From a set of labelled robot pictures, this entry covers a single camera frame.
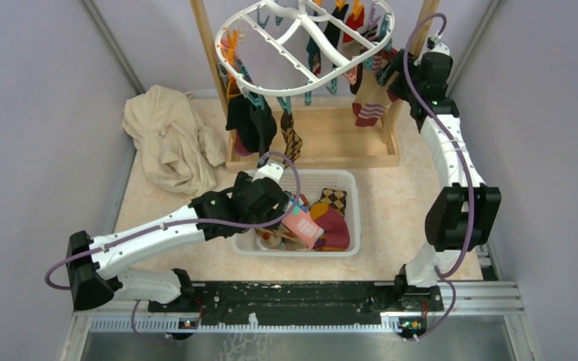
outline wooden pole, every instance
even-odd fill
[[[422,21],[425,17],[428,17],[432,13],[437,11],[437,7],[440,5],[440,0],[424,0],[422,3],[422,8],[420,9],[420,14],[418,15],[418,22],[416,25]],[[410,53],[418,56],[424,47],[424,43],[428,37],[428,30],[430,28],[431,21],[428,21],[424,26],[420,28],[420,31],[413,39]],[[397,121],[397,116],[402,108],[402,100],[397,100],[389,109],[382,115],[382,143],[387,144],[391,141],[391,134],[393,134],[395,128],[395,122]]]
[[[422,9],[420,9],[420,14],[418,15],[418,21],[415,23],[418,25],[425,17],[428,17],[432,13],[437,11],[437,7],[440,5],[440,0],[424,0],[422,3]],[[428,30],[430,28],[431,21],[427,21],[418,32],[418,35],[413,39],[411,44],[411,54],[418,56],[424,48],[424,43],[427,41]]]
[[[190,0],[190,4],[193,11],[193,16],[196,18],[196,26],[198,26],[198,33],[200,34],[202,47],[205,48],[205,55],[207,56],[207,61],[209,62],[209,70],[211,70],[211,76],[214,78],[214,85],[216,86],[216,91],[218,91],[218,97],[221,99],[221,105],[223,106],[223,111],[226,117],[227,95],[225,93],[225,87],[221,80],[221,76],[218,74],[218,57],[216,54],[216,45],[214,44],[214,36],[211,32],[211,27],[209,26],[207,11],[205,10],[205,3],[203,0]]]

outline drying rack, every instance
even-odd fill
[[[378,53],[386,47],[391,41],[391,32],[394,29],[393,11],[383,0],[369,0],[384,9],[388,17],[388,36],[384,37],[379,43],[373,43],[364,39],[360,34],[351,30],[343,22],[332,18],[328,12],[312,0],[299,0],[299,7],[284,8],[271,0],[262,0],[230,17],[213,36],[213,31],[209,25],[207,12],[203,0],[190,0],[193,9],[196,24],[205,50],[205,55],[209,62],[211,75],[214,79],[221,105],[227,117],[227,97],[226,90],[221,76],[219,66],[225,67],[229,73],[235,75],[238,87],[243,93],[253,92],[262,96],[288,97],[303,94],[315,88],[323,86],[332,79],[340,76],[342,73],[353,68],[364,61],[369,56]],[[440,0],[424,0],[418,21],[424,19],[429,14],[434,13]],[[279,38],[273,38],[264,29],[258,26],[257,22],[251,19],[248,14],[267,7],[277,16],[287,17],[294,22],[290,28]],[[317,16],[306,15],[306,8],[315,11]],[[251,28],[259,33],[269,42],[279,53],[287,58],[296,69],[305,75],[306,85],[292,89],[265,89],[255,85],[240,73],[238,73],[228,61],[221,55],[219,44],[230,24],[238,20],[244,20]],[[330,21],[337,25],[342,32],[349,34],[354,40],[360,42],[367,51],[353,60],[346,59],[335,48],[330,46],[328,40],[324,37],[316,23],[320,21]],[[303,27],[314,41],[321,48],[324,56],[332,61],[334,68],[328,74],[316,77],[305,68],[302,63],[283,48],[283,43],[299,28]],[[427,23],[418,33],[411,46],[411,54],[419,55],[427,38],[430,23]],[[403,102],[398,100],[385,111],[381,117],[379,125],[370,127],[358,127],[355,123],[355,115],[351,110],[351,104],[344,107],[295,107],[292,109],[295,121],[296,132],[303,139],[301,157],[297,160],[300,168],[379,168],[393,167],[400,162],[400,148],[397,145],[397,137],[394,133],[395,123],[400,114]],[[279,121],[281,111],[274,111],[274,118]],[[240,156],[235,150],[236,132],[231,131],[229,144],[227,147],[227,170],[230,172],[241,171],[255,168],[257,164],[257,154],[251,156]],[[277,135],[271,145],[271,150],[284,152],[284,140]]]

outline wooden drying rack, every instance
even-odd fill
[[[190,0],[193,15],[205,48],[211,75],[227,117],[225,87],[218,74],[218,58],[214,35],[209,26],[203,0]],[[424,0],[418,22],[436,12],[440,0]],[[422,27],[411,46],[411,54],[417,56],[427,38],[430,22]],[[395,123],[400,114],[402,101],[391,104],[380,119],[381,126],[355,126],[355,115],[351,105],[346,107],[294,107],[295,129],[303,139],[300,168],[378,168],[393,167],[400,163],[400,148],[397,146]],[[280,120],[281,112],[273,113]],[[227,147],[227,170],[230,172],[252,169],[257,164],[257,153],[242,157],[234,151],[236,132],[231,131]],[[276,136],[271,150],[284,152],[284,140]]]

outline wooden base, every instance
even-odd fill
[[[296,164],[300,168],[381,168],[394,167],[400,162],[400,149],[391,129],[385,129],[389,135],[385,142],[383,123],[375,126],[355,126],[355,115],[351,106],[344,108],[308,107],[294,109],[296,133],[303,139],[302,155]],[[280,121],[281,111],[274,111],[276,122]],[[284,152],[284,139],[278,124],[278,134],[273,140],[271,150]],[[227,170],[230,172],[253,169],[258,154],[240,157],[230,148]]]

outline metal floor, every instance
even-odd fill
[[[385,333],[202,333],[149,344],[128,332],[90,332],[82,361],[513,360],[502,316],[450,317],[419,344]]]

